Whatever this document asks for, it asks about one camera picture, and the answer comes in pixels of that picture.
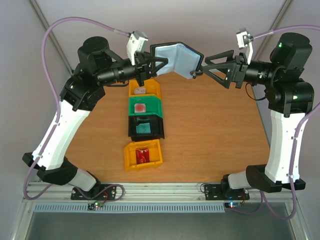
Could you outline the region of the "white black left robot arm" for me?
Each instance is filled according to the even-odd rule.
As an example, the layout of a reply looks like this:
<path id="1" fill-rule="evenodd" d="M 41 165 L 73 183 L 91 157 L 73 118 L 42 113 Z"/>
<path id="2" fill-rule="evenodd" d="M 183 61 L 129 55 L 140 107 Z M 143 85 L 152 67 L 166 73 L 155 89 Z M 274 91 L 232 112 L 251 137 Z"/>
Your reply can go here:
<path id="1" fill-rule="evenodd" d="M 60 110 L 40 145 L 27 152 L 22 160 L 37 170 L 38 177 L 54 185 L 70 184 L 82 190 L 89 199 L 101 193 L 101 183 L 92 174 L 68 161 L 65 153 L 78 128 L 105 95 L 105 86 L 136 79 L 139 86 L 163 68 L 168 59 L 148 52 L 137 53 L 135 64 L 110 50 L 107 39 L 90 37 L 77 51 L 79 64 L 65 83 L 59 99 Z"/>

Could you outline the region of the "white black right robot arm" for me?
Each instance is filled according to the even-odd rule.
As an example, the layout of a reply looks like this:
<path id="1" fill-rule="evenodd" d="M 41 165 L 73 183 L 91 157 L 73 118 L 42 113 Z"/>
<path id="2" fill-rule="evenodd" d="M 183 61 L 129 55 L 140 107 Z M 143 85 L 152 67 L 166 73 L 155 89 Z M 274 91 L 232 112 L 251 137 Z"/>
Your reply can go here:
<path id="1" fill-rule="evenodd" d="M 224 88 L 229 88 L 231 83 L 238 89 L 263 85 L 271 117 L 267 163 L 249 165 L 244 171 L 223 176 L 220 191 L 225 198 L 232 198 L 246 188 L 267 193 L 305 189 L 306 182 L 299 174 L 298 138 L 312 111 L 315 92 L 301 74 L 312 50 L 306 36 L 286 32 L 279 38 L 268 62 L 251 60 L 247 53 L 234 55 L 232 50 L 206 57 L 203 73 Z"/>

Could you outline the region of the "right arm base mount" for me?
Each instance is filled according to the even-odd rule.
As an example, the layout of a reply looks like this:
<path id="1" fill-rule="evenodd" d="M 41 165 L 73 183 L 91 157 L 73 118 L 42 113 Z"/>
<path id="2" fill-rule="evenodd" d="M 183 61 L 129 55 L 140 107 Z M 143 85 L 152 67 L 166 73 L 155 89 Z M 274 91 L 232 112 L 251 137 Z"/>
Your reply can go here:
<path id="1" fill-rule="evenodd" d="M 205 184 L 204 195 L 206 201 L 240 201 L 249 200 L 250 196 L 243 188 L 231 189 L 222 184 Z"/>

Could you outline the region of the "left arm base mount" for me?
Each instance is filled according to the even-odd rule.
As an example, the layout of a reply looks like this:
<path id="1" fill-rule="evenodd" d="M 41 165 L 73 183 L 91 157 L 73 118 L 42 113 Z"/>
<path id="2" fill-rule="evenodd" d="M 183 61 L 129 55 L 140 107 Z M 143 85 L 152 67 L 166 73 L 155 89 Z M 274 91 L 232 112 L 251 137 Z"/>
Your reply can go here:
<path id="1" fill-rule="evenodd" d="M 70 199 L 74 201 L 80 200 L 115 200 L 118 187 L 114 184 L 98 184 L 90 191 L 84 191 L 80 188 L 73 187 Z"/>

